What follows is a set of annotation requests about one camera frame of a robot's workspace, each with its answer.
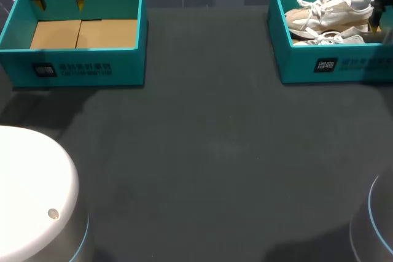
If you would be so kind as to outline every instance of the dark gray tabletop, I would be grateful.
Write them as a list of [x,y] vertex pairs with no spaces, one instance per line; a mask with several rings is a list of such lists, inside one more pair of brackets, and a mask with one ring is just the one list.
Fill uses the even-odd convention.
[[393,88],[283,85],[266,12],[148,10],[144,88],[12,91],[1,70],[0,124],[77,166],[95,262],[352,262],[348,221],[393,158]]

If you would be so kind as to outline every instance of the printed logo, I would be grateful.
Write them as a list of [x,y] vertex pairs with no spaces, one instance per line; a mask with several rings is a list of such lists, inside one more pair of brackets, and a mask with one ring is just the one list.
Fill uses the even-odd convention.
[[338,58],[319,58],[314,68],[314,73],[333,72]]
[[38,77],[57,77],[52,63],[33,63],[33,69]]

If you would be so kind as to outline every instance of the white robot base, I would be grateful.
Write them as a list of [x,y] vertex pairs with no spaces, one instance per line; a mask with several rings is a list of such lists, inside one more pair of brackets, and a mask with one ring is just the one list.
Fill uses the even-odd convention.
[[91,262],[72,159],[53,139],[0,126],[0,262]]

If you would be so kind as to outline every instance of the white sneaker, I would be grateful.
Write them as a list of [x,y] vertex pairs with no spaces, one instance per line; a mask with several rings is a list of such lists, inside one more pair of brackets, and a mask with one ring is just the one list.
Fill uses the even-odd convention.
[[[331,1],[331,0],[315,0],[314,2],[313,2],[313,4],[314,5],[323,5],[323,4],[325,4],[326,2],[329,2],[329,1]],[[300,9],[291,9],[291,10],[289,10],[289,11],[287,11],[286,13],[285,13],[285,16],[287,16],[287,15],[289,15],[289,14],[292,14],[292,13],[295,13],[295,12],[297,12],[297,11],[299,11],[299,10],[307,10],[308,8],[307,7],[302,7],[302,8],[300,8]]]
[[344,32],[325,32],[322,34],[318,34],[311,28],[306,28],[306,31],[314,36],[315,39],[300,41],[295,43],[295,46],[298,45],[332,45],[332,44],[364,44],[363,37],[361,34],[364,34],[361,30],[351,27]]
[[368,31],[368,18],[373,12],[373,0],[317,0],[306,2],[297,0],[305,9],[290,10],[286,13],[289,31],[303,38],[313,39],[306,31],[311,28],[318,34],[325,31],[345,31],[355,27]]

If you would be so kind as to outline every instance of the open box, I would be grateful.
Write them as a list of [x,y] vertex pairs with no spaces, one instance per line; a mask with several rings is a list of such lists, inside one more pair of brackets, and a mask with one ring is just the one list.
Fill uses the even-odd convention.
[[[392,44],[293,46],[285,12],[297,7],[297,0],[270,0],[269,5],[268,27],[283,83],[393,82]],[[390,7],[380,27],[382,31],[393,27]]]
[[0,35],[0,63],[15,87],[144,83],[144,0],[85,0],[81,12],[76,0],[45,1],[42,11],[15,0]]

